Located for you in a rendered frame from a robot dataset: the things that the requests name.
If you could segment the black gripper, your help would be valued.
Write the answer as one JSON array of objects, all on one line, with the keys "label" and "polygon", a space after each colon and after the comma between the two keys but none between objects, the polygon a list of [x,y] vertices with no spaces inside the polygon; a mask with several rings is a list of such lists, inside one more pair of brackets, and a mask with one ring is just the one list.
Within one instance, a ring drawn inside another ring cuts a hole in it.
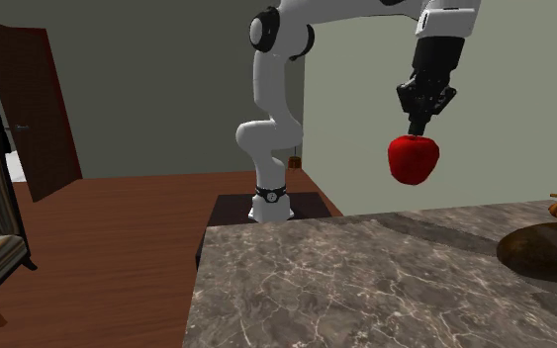
[{"label": "black gripper", "polygon": [[397,87],[405,113],[409,115],[409,135],[424,135],[433,115],[439,115],[456,95],[450,74],[457,68],[465,39],[426,37],[418,39],[413,72],[407,82]]}]

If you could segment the red apple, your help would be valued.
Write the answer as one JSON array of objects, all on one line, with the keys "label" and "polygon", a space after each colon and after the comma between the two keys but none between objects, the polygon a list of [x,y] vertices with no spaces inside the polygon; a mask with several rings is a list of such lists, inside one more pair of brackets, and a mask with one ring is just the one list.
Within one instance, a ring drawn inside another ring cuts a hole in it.
[{"label": "red apple", "polygon": [[388,163],[392,176],[400,183],[416,186],[434,170],[440,149],[434,140],[418,135],[402,135],[388,146]]}]

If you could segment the dark robot stand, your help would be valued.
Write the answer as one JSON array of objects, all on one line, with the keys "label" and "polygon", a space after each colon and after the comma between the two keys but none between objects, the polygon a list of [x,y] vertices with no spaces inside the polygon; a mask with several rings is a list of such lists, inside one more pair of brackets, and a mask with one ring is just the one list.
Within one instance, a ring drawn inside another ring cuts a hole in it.
[{"label": "dark robot stand", "polygon": [[[271,239],[264,227],[272,229],[275,225],[259,224],[248,216],[252,208],[252,194],[218,195],[213,206],[206,231],[203,233],[195,254],[196,269],[203,263],[204,245],[226,251],[243,251]],[[331,213],[317,192],[290,193],[290,221],[309,218],[331,218]]]}]

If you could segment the brown round loaf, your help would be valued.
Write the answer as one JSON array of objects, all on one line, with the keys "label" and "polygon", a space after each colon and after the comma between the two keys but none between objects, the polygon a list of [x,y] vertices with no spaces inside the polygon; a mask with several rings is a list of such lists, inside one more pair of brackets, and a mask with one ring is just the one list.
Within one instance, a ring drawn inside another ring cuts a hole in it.
[{"label": "brown round loaf", "polygon": [[515,273],[557,283],[557,222],[519,228],[497,246],[498,260]]}]

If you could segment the dark brown wooden door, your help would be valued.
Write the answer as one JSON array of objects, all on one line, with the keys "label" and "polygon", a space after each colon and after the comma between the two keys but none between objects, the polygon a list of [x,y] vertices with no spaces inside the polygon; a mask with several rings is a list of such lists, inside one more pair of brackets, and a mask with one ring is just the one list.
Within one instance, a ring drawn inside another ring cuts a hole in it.
[{"label": "dark brown wooden door", "polygon": [[82,177],[45,29],[0,25],[0,102],[34,202]]}]

